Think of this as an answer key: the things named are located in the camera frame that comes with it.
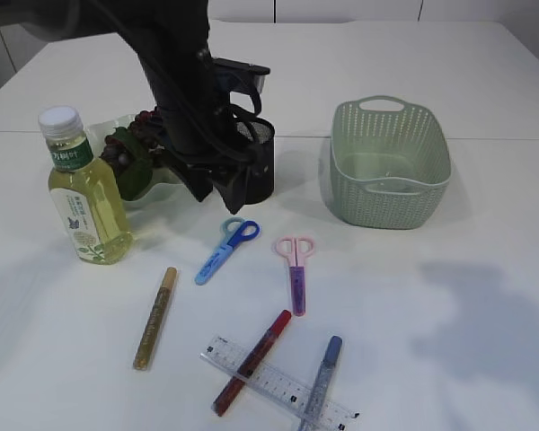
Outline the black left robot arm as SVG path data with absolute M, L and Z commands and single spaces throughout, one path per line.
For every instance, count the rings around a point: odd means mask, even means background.
M 275 128 L 261 118 L 266 66 L 213 57 L 206 1 L 0 1 L 0 27 L 46 41 L 115 32 L 136 52 L 157 117 L 141 128 L 198 201 L 230 213 L 274 191 Z

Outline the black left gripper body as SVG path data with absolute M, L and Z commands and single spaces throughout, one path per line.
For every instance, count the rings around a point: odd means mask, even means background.
M 213 185 L 213 170 L 246 168 L 258 175 L 263 150 L 256 133 L 247 126 L 252 140 L 242 135 L 237 123 L 258 118 L 235 104 L 221 109 L 212 125 L 197 127 L 182 109 L 158 108 L 167 134 L 165 163 L 178 175 L 184 167 L 209 170 Z

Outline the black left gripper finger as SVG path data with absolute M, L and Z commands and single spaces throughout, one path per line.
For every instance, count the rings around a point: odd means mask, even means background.
M 231 214 L 236 214 L 245 205 L 250 174 L 249 167 L 213 170 L 213 186 Z
M 209 170 L 207 169 L 184 167 L 181 169 L 179 177 L 198 202 L 202 202 L 213 190 L 213 185 L 209 178 Z

